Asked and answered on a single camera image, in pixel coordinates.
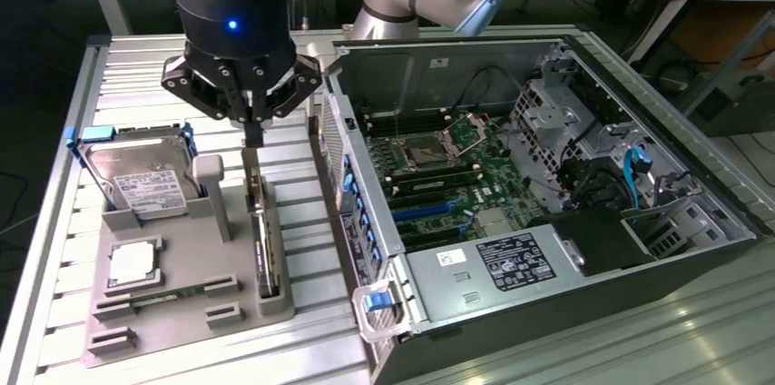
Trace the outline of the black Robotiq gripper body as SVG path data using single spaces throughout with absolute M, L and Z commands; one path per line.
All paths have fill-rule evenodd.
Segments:
M 184 56 L 194 71 L 213 83 L 222 76 L 218 67 L 226 65 L 238 89 L 249 90 L 258 76 L 272 87 L 296 62 L 286 0 L 176 1 Z

